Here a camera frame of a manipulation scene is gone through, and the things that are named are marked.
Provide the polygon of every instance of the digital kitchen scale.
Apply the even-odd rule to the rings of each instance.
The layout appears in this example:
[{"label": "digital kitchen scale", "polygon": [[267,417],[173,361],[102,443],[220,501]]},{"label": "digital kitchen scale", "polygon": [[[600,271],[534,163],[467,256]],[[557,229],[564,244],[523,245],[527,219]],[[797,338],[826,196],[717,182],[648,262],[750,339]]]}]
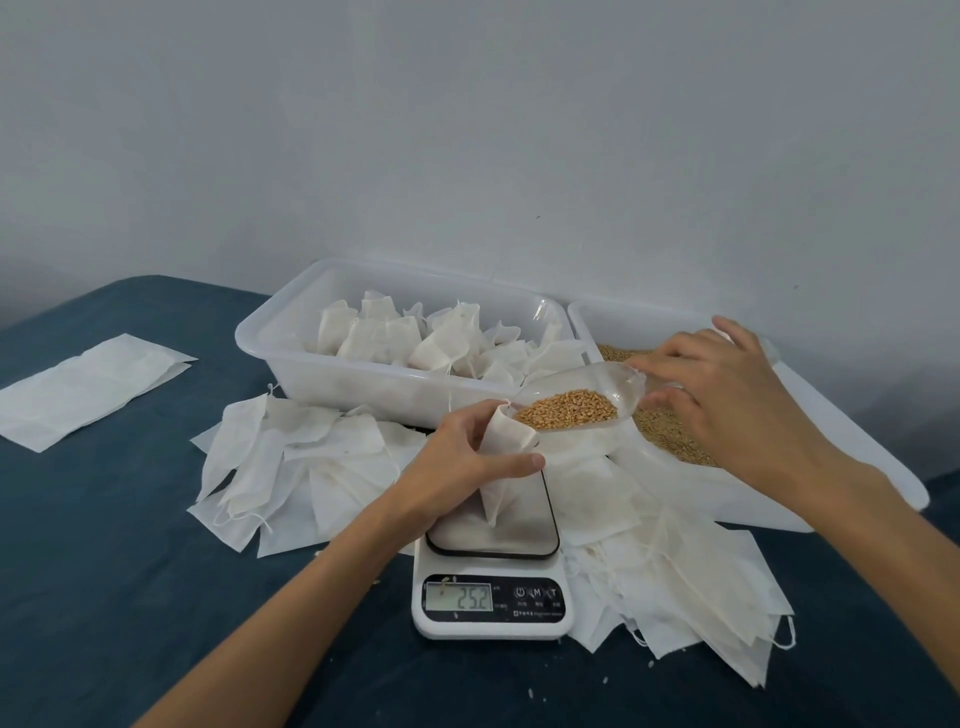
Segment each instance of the digital kitchen scale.
[{"label": "digital kitchen scale", "polygon": [[560,534],[541,473],[490,526],[479,494],[417,540],[411,612],[431,640],[556,640],[573,626]]}]

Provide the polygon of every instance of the hand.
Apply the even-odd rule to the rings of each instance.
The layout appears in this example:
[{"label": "hand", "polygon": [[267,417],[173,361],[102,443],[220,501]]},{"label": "hand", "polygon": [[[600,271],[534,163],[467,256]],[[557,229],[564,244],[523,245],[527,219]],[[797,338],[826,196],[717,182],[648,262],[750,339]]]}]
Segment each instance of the hand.
[{"label": "hand", "polygon": [[417,538],[481,485],[505,477],[525,477],[543,469],[538,453],[480,455],[487,424],[505,402],[484,400],[446,415],[417,458],[384,497],[413,516]]},{"label": "hand", "polygon": [[671,407],[690,435],[725,470],[797,510],[804,488],[823,473],[860,465],[833,445],[790,397],[759,339],[716,316],[714,330],[678,333],[626,363],[679,382],[649,393],[641,407]]}]

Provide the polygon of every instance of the right hand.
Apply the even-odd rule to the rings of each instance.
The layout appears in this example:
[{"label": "right hand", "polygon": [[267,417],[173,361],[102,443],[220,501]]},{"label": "right hand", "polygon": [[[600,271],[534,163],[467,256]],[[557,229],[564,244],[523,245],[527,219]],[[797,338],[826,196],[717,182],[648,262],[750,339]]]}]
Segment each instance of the right hand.
[{"label": "right hand", "polygon": [[671,407],[720,467],[794,510],[825,474],[862,467],[793,400],[756,334],[722,316],[713,324],[732,343],[711,329],[678,333],[626,362],[684,388],[656,389],[641,407]]}]

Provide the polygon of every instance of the dark blue tablecloth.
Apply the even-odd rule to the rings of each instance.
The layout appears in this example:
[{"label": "dark blue tablecloth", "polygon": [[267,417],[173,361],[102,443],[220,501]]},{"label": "dark blue tablecloth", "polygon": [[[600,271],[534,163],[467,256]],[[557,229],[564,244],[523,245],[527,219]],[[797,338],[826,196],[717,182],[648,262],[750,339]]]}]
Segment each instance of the dark blue tablecloth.
[{"label": "dark blue tablecloth", "polygon": [[[258,560],[255,543],[238,555],[186,513],[204,460],[189,439],[272,381],[233,342],[263,301],[136,278],[0,331],[0,386],[124,332],[200,359],[46,452],[0,440],[0,725],[129,724],[313,556]],[[960,478],[933,496],[928,516],[957,540]],[[702,645],[647,667],[650,653],[623,628],[595,655],[569,639],[429,642],[410,618],[412,560],[398,556],[291,722],[960,724],[944,678],[818,536],[754,532],[797,610],[799,643],[774,650],[766,690]]]}]

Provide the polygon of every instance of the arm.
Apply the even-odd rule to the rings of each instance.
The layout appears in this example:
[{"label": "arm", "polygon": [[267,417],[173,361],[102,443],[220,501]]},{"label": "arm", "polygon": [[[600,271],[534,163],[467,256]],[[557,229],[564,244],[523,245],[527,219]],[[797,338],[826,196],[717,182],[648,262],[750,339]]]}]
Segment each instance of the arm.
[{"label": "arm", "polygon": [[330,643],[402,547],[483,483],[542,469],[541,455],[476,453],[501,403],[487,400],[444,418],[400,480],[161,697],[136,728],[282,726]]},{"label": "arm", "polygon": [[640,403],[671,407],[730,473],[813,526],[887,602],[960,691],[960,548],[876,468],[834,446],[790,397],[756,336],[722,317],[628,364],[684,389]]}]

